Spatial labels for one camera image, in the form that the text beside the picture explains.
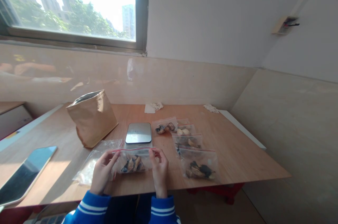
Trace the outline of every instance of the person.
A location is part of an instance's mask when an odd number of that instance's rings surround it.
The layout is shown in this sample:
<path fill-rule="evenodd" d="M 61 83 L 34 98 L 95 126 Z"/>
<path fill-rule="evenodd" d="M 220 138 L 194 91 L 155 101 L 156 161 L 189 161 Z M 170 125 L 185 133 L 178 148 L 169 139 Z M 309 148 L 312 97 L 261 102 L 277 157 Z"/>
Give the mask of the person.
<path fill-rule="evenodd" d="M 142 211 L 148 211 L 146 213 L 141 213 L 139 216 L 147 216 L 150 212 L 150 221 L 147 220 L 147 222 L 149 221 L 149 224 L 180 224 L 180 218 L 175 213 L 174 198 L 173 196 L 168 197 L 166 183 L 169 166 L 168 159 L 166 158 L 162 149 L 156 148 L 154 152 L 151 149 L 149 150 L 156 196 L 152 196 L 151 198 L 151 208 L 149 205 L 148 209 L 144 210 L 144 206 L 146 204 L 141 204 L 138 202 L 138 206 L 140 208 L 143 207 Z M 65 219 L 63 220 L 63 224 L 97 224 L 104 222 L 104 217 L 108 209 L 109 202 L 111 201 L 111 197 L 104 195 L 103 192 L 108 183 L 112 167 L 116 163 L 119 155 L 119 151 L 114 155 L 111 153 L 111 151 L 107 151 L 100 157 L 94 168 L 90 190 L 86 192 L 77 209 L 66 215 Z M 112 224 L 127 223 L 127 221 L 116 222 L 115 220 L 111 220 L 109 222 Z M 137 223 L 145 223 L 144 218 Z"/>

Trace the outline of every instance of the white stripe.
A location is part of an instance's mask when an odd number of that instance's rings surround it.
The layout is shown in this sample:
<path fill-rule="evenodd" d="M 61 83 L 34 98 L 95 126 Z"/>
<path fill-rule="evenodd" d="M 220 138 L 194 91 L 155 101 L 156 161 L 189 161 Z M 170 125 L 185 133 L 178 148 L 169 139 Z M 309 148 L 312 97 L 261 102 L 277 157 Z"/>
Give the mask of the white stripe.
<path fill-rule="evenodd" d="M 91 211 L 105 211 L 108 209 L 108 207 L 96 207 L 96 206 L 90 206 L 90 205 L 87 205 L 85 202 L 81 201 L 80 202 L 80 205 L 87 209 L 87 210 L 91 210 Z"/>
<path fill-rule="evenodd" d="M 93 212 L 87 212 L 85 210 L 83 210 L 80 206 L 77 207 L 81 212 L 85 213 L 85 214 L 90 214 L 90 215 L 103 215 L 106 212 L 101 212 L 101 213 L 93 213 Z"/>
<path fill-rule="evenodd" d="M 155 212 L 170 212 L 175 209 L 175 206 L 173 206 L 172 208 L 166 208 L 166 209 L 151 207 L 151 209 Z"/>
<path fill-rule="evenodd" d="M 175 212 L 175 210 L 172 211 L 171 213 L 163 213 L 163 214 L 160 214 L 160 213 L 155 213 L 155 212 L 152 211 L 151 214 L 156 215 L 156 216 L 169 216 L 169 215 L 174 214 L 174 212 Z"/>

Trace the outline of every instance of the tree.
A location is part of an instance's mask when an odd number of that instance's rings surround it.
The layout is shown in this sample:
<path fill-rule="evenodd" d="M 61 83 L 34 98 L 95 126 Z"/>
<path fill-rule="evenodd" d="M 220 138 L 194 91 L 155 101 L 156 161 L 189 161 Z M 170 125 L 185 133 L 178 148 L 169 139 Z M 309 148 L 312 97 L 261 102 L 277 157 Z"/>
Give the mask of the tree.
<path fill-rule="evenodd" d="M 51 11 L 43 11 L 42 6 L 33 2 L 10 0 L 23 27 L 67 32 L 68 25 Z"/>
<path fill-rule="evenodd" d="M 93 4 L 84 4 L 82 0 L 75 0 L 70 14 L 69 30 L 93 36 L 127 39 L 125 32 L 114 32 L 103 16 L 94 10 Z"/>

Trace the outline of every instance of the red stool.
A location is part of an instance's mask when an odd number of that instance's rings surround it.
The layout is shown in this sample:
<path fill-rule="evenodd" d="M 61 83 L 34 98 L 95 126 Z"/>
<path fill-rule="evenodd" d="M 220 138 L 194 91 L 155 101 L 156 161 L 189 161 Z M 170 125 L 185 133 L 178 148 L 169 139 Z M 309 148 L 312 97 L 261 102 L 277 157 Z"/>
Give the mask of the red stool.
<path fill-rule="evenodd" d="M 235 202 L 235 196 L 242 189 L 244 183 L 234 183 L 232 187 L 226 185 L 216 185 L 210 187 L 192 188 L 187 189 L 190 194 L 196 194 L 199 191 L 208 191 L 217 195 L 224 196 L 224 201 L 228 205 L 233 205 Z"/>

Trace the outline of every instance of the window glass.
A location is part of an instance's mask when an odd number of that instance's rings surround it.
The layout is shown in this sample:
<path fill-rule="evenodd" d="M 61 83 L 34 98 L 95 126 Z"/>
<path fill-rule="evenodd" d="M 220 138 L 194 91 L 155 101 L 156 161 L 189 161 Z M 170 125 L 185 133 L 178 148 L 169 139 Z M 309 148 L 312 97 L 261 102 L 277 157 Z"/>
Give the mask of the window glass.
<path fill-rule="evenodd" d="M 136 41 L 135 0 L 9 0 L 26 29 Z"/>

